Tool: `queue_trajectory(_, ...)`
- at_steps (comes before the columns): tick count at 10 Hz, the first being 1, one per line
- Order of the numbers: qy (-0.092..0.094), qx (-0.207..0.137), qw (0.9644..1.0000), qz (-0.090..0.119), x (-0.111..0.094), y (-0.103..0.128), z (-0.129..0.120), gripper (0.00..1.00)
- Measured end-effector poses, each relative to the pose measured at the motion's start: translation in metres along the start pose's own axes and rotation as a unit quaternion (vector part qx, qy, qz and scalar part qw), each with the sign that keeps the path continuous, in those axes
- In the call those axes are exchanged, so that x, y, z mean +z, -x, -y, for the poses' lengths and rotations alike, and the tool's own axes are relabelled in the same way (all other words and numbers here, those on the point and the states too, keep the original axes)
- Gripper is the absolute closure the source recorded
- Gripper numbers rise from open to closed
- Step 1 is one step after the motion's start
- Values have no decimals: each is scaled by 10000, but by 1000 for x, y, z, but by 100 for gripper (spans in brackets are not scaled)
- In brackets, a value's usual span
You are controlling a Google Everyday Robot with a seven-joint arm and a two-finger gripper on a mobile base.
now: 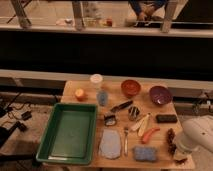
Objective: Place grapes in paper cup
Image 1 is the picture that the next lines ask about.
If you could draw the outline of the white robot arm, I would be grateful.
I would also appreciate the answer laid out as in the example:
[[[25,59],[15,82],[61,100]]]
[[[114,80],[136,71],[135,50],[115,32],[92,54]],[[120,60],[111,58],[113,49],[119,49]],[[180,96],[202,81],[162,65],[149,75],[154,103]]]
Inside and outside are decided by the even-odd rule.
[[[175,135],[173,143],[176,161],[186,159],[199,146],[213,153],[213,116],[205,115],[182,123],[182,131]]]

